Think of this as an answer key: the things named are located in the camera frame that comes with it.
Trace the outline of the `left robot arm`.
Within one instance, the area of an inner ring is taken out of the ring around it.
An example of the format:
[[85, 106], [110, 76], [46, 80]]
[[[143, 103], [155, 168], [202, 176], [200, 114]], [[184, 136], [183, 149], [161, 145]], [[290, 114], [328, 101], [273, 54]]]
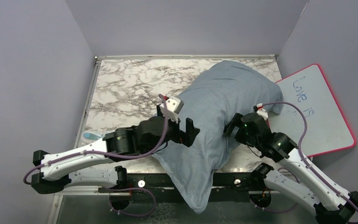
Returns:
[[129, 190], [127, 170], [116, 166], [112, 171], [96, 170], [95, 165], [128, 161], [156, 153], [162, 144], [172, 141], [190, 147], [200, 129], [186, 118], [186, 129], [180, 129], [177, 113], [157, 106], [157, 115], [141, 121], [137, 126], [122, 127], [98, 140], [63, 153], [49, 154], [43, 150], [33, 153], [33, 164], [38, 173], [28, 182], [39, 194], [53, 194], [68, 187], [98, 186], [115, 191]]

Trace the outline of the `patchwork and blue pillowcase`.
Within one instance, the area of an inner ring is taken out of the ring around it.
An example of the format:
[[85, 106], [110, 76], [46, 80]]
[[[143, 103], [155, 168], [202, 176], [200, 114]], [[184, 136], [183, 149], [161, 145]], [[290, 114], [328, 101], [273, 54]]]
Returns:
[[259, 103], [279, 114], [283, 101], [278, 84], [254, 69], [233, 61], [222, 61], [202, 72], [179, 94], [184, 106], [181, 120], [190, 118], [200, 129], [190, 147], [170, 143], [154, 154], [187, 205], [197, 214], [208, 204], [213, 173], [229, 160], [238, 147], [233, 136], [225, 137], [225, 126], [236, 113], [246, 115]]

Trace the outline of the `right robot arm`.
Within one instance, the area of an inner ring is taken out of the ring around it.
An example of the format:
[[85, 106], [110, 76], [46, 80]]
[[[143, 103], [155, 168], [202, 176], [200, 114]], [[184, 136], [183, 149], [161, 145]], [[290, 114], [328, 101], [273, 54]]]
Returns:
[[283, 133], [270, 130], [268, 122], [261, 115], [252, 112], [247, 115], [236, 113], [226, 125], [225, 136], [237, 128], [235, 140], [259, 150], [263, 157], [290, 171], [301, 182], [297, 183], [261, 163], [250, 177], [251, 186], [261, 190], [276, 190], [289, 197], [315, 215], [319, 224], [348, 224], [358, 208], [358, 192], [340, 187], [303, 155], [297, 144]]

